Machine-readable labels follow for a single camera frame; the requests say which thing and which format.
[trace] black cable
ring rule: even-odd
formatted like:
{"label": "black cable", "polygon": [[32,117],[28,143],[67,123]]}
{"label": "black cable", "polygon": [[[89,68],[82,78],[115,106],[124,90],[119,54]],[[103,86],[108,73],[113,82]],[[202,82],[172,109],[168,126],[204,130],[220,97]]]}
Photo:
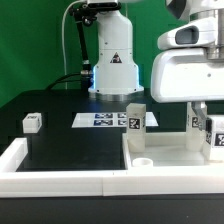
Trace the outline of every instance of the black cable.
{"label": "black cable", "polygon": [[57,85],[58,83],[66,83],[66,82],[75,82],[75,81],[80,81],[80,80],[65,80],[68,79],[70,77],[74,77],[74,76],[78,76],[80,75],[80,73],[74,73],[74,74],[68,74],[68,75],[64,75],[58,79],[56,79],[53,83],[51,83],[50,85],[47,86],[47,88],[45,90],[51,90],[55,85]]}

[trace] black logo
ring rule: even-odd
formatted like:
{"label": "black logo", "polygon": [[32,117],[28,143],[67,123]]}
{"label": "black logo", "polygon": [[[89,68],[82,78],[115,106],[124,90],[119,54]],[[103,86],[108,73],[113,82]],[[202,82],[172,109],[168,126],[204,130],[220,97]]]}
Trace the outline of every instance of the black logo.
{"label": "black logo", "polygon": [[215,146],[224,146],[224,133],[215,135]]}
{"label": "black logo", "polygon": [[209,145],[211,145],[212,142],[212,133],[206,132],[206,142],[208,142]]}
{"label": "black logo", "polygon": [[192,128],[198,128],[198,117],[192,117]]}
{"label": "black logo", "polygon": [[116,52],[110,63],[122,63],[118,53]]}
{"label": "black logo", "polygon": [[129,128],[130,129],[140,129],[140,119],[129,118]]}

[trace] blue light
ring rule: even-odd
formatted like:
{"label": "blue light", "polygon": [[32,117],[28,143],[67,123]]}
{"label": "blue light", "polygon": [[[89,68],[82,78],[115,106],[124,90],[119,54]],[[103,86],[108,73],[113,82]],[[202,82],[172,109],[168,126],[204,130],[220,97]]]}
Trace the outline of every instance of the blue light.
{"label": "blue light", "polygon": [[93,67],[93,89],[96,89],[95,76],[96,76],[96,66]]}
{"label": "blue light", "polygon": [[139,85],[139,67],[138,67],[138,65],[136,65],[136,67],[137,67],[137,75],[136,75],[137,88],[140,88],[140,85]]}

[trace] white block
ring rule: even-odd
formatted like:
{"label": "white block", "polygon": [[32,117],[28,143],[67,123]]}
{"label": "white block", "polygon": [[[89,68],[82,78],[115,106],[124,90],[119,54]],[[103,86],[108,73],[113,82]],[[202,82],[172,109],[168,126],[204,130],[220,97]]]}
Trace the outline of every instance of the white block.
{"label": "white block", "polygon": [[[207,106],[202,105],[204,114],[207,114]],[[200,131],[198,127],[198,117],[191,107],[187,104],[187,124],[186,124],[186,148],[189,151],[202,151],[205,141],[205,131]]]}
{"label": "white block", "polygon": [[224,161],[224,116],[209,116],[211,131],[206,132],[203,154],[210,161]]}
{"label": "white block", "polygon": [[23,119],[24,133],[37,133],[42,126],[41,113],[29,113]]}
{"label": "white block", "polygon": [[130,103],[127,106],[127,136],[129,149],[132,152],[145,150],[146,105]]}

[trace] warning label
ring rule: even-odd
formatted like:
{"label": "warning label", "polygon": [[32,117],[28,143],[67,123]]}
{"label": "warning label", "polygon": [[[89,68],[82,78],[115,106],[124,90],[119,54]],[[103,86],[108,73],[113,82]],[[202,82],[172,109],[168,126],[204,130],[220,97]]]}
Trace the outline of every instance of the warning label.
{"label": "warning label", "polygon": [[112,60],[110,61],[110,63],[122,63],[120,56],[118,55],[118,53],[116,52],[114,57],[112,58]]}

